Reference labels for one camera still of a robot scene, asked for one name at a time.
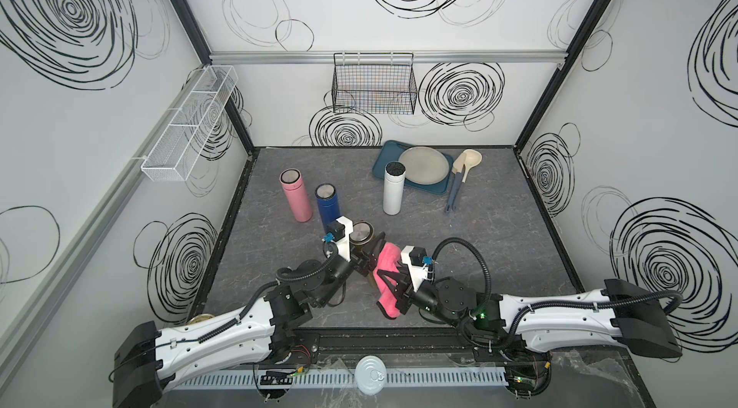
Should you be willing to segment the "pink cloth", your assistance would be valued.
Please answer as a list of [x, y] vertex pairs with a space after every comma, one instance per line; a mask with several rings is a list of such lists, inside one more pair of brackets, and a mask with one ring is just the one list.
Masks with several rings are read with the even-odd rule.
[[400, 248], [387, 242], [379, 254], [377, 266], [373, 271], [373, 277], [380, 292], [377, 304], [382, 315], [389, 320], [395, 320], [401, 315], [398, 309], [398, 298], [401, 298], [402, 293], [398, 292], [396, 279], [396, 275], [399, 274], [398, 262], [400, 260]]

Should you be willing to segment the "gold thermos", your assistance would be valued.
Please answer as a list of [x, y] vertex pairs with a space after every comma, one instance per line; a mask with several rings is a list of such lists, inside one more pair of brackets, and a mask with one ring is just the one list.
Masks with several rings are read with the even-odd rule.
[[350, 254], [353, 256], [369, 255], [374, 247], [374, 227], [367, 221], [358, 221], [353, 225], [350, 234]]

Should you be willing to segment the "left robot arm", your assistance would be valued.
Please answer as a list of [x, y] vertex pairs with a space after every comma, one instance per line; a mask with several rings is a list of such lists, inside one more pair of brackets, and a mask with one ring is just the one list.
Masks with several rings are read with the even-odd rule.
[[159, 328], [153, 321], [133, 328], [113, 356], [109, 381], [115, 407], [150, 407], [199, 375], [234, 365], [281, 360], [299, 347], [296, 328], [327, 306], [352, 273], [368, 275], [386, 236], [379, 233], [347, 256], [329, 244], [331, 256], [293, 282], [273, 280], [244, 306], [200, 323]]

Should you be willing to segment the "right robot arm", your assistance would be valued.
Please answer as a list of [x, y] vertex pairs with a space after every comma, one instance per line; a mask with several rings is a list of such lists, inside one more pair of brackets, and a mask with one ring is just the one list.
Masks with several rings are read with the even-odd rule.
[[386, 270], [376, 271], [375, 277], [386, 316], [406, 314], [415, 306], [483, 352], [621, 346], [656, 359], [682, 354], [669, 323], [682, 301], [676, 291], [649, 292], [608, 279], [602, 289], [585, 293], [524, 298], [486, 296], [455, 279], [414, 281], [408, 273]]

